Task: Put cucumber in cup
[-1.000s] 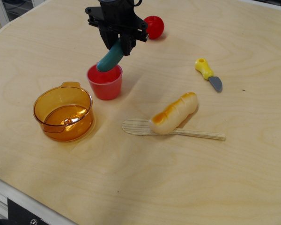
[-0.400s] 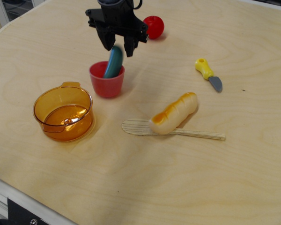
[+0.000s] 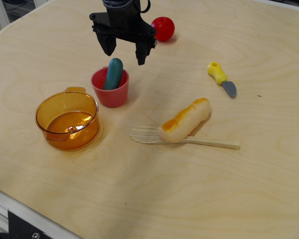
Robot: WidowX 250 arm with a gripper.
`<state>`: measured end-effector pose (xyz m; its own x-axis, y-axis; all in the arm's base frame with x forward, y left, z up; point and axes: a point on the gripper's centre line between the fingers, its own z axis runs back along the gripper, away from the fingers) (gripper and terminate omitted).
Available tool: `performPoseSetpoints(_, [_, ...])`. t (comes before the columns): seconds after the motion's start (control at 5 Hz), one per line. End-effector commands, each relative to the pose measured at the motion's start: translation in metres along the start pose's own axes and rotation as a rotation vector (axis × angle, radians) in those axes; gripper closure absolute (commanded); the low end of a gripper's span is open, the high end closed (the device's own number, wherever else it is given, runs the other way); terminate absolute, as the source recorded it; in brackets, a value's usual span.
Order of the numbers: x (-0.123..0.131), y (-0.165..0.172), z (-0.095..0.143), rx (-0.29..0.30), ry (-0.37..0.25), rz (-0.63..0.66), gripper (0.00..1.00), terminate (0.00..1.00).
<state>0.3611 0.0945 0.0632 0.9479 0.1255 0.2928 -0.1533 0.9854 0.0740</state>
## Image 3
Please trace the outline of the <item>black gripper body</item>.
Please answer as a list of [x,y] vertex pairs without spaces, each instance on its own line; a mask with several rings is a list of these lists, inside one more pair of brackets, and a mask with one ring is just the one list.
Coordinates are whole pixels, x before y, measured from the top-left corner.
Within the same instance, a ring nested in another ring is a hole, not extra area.
[[145,10],[141,9],[139,0],[104,0],[106,12],[95,12],[89,15],[95,33],[111,35],[116,39],[137,44],[149,42],[156,47],[156,30],[146,23],[141,14],[150,9],[150,1]]

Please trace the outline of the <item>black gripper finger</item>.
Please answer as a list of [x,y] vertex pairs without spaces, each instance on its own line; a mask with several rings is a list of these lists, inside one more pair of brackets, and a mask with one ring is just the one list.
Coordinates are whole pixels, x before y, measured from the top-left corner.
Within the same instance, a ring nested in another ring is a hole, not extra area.
[[116,38],[111,35],[100,33],[96,33],[96,35],[104,53],[111,56],[116,48]]
[[149,56],[151,50],[151,44],[149,42],[138,42],[136,44],[136,58],[138,65],[144,65],[146,57]]

